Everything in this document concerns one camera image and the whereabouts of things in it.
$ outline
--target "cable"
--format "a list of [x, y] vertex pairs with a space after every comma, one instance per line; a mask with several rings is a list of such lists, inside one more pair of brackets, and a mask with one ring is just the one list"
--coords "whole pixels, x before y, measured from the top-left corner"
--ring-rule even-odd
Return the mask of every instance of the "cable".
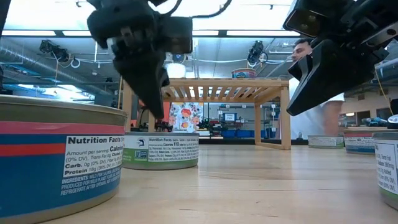
[[57, 87], [57, 83], [58, 83], [58, 81], [57, 81], [57, 77], [58, 77], [58, 64], [59, 64], [59, 62], [58, 62], [58, 60], [57, 60], [57, 66], [56, 66], [56, 68], [55, 68], [55, 87]]
[[[73, 64], [73, 61], [75, 61], [75, 60], [78, 62], [77, 65], [74, 65], [74, 64]], [[70, 64], [70, 66], [71, 66], [72, 68], [78, 68], [78, 67], [80, 67], [80, 60], [74, 58], [74, 59], [72, 60], [72, 63]]]
[[170, 10], [169, 12], [166, 12], [165, 14], [163, 14], [162, 16], [166, 17], [166, 16], [171, 16], [180, 6], [182, 0], [177, 0], [177, 3], [175, 3], [174, 7], [172, 8], [172, 10]]
[[250, 64], [250, 62], [248, 62], [248, 65], [249, 65], [251, 68], [254, 68], [257, 64], [258, 64], [258, 62], [256, 62], [254, 65], [252, 65], [252, 64]]
[[265, 51], [262, 51], [262, 53], [263, 53], [263, 54], [265, 54], [265, 55], [266, 55], [266, 57], [267, 57], [267, 59], [266, 59], [266, 61], [265, 61], [265, 62], [268, 62], [268, 59], [269, 59], [269, 57], [268, 57], [268, 54], [267, 54]]
[[[196, 59], [199, 62], [209, 62], [209, 63], [233, 63], [233, 62], [244, 62], [247, 61], [247, 59], [239, 59], [239, 60], [227, 60], [227, 61], [218, 61], [218, 60], [202, 60], [202, 59]], [[280, 64], [285, 62], [284, 60], [259, 60], [260, 62], [269, 62], [270, 64]]]
[[392, 116], [392, 115], [394, 115], [394, 113], [392, 112], [392, 108], [391, 108], [391, 102], [390, 102], [390, 101], [387, 99], [387, 96], [386, 96], [386, 94], [384, 93], [383, 87], [381, 86], [381, 82], [380, 82], [379, 75], [378, 75], [377, 73], [376, 73], [376, 78], [377, 78], [377, 82], [379, 83], [380, 90], [381, 90], [381, 92], [382, 92], [382, 94], [383, 94], [384, 98], [385, 98], [385, 99], [386, 99], [386, 101], [388, 102], [388, 108], [390, 109], [391, 116]]
[[232, 2], [232, 0], [227, 0], [227, 2], [223, 5], [223, 7], [216, 13], [213, 13], [210, 15], [192, 16], [192, 19], [207, 19], [207, 18], [212, 18], [212, 17], [218, 16], [226, 10], [226, 8], [231, 4], [231, 2]]
[[121, 95], [122, 95], [122, 84], [123, 84], [123, 79], [122, 79], [122, 76], [120, 76], [120, 86], [119, 86], [118, 109], [120, 108], [120, 97], [121, 97]]
[[57, 66], [60, 65], [62, 68], [67, 68], [67, 67], [69, 67], [69, 66], [72, 64], [72, 62], [73, 62], [73, 59], [72, 59], [72, 60], [70, 61], [69, 65], [63, 66], [63, 65], [61, 65], [61, 63], [59, 62], [59, 58], [57, 58], [57, 56], [55, 55], [55, 53], [54, 53], [54, 52], [51, 52], [51, 53], [52, 53], [52, 55], [54, 56], [54, 58], [56, 59], [56, 61], [57, 61]]

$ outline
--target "nutrition facts label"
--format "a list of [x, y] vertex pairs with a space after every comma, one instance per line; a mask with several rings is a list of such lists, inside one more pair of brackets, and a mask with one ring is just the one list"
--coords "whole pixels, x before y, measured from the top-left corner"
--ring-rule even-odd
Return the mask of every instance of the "nutrition facts label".
[[149, 162], [175, 162], [198, 159], [198, 138], [150, 137]]
[[86, 175], [120, 166], [123, 136], [67, 136], [63, 177]]
[[372, 137], [344, 137], [344, 141], [346, 146], [374, 146]]
[[398, 141], [375, 140], [377, 177], [379, 186], [389, 192], [398, 194], [397, 155]]
[[343, 137], [309, 136], [309, 146], [338, 146], [343, 143]]

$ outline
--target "can label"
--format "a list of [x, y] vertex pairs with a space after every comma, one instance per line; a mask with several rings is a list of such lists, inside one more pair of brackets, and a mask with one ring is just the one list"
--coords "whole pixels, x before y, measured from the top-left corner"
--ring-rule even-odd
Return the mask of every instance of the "can label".
[[393, 140], [374, 140], [377, 179], [380, 188], [398, 195], [398, 141]]

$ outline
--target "blue bin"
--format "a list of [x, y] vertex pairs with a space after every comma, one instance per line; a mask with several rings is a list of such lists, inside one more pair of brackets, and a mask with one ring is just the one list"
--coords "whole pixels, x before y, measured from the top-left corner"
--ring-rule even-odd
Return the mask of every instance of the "blue bin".
[[221, 135], [224, 138], [235, 138], [235, 130], [226, 130], [226, 131], [221, 131]]
[[236, 130], [236, 137], [238, 138], [251, 138], [252, 134], [250, 130]]
[[268, 137], [268, 134], [266, 133], [266, 131], [265, 130], [262, 130], [261, 131], [261, 138], [267, 138]]

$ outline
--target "robotic arm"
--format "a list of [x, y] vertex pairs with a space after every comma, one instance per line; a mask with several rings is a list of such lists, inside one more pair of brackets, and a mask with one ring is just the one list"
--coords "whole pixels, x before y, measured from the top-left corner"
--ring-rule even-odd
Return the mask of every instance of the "robotic arm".
[[300, 80], [287, 109], [295, 116], [374, 78], [398, 39], [398, 1], [296, 0], [284, 28], [316, 37], [289, 69]]

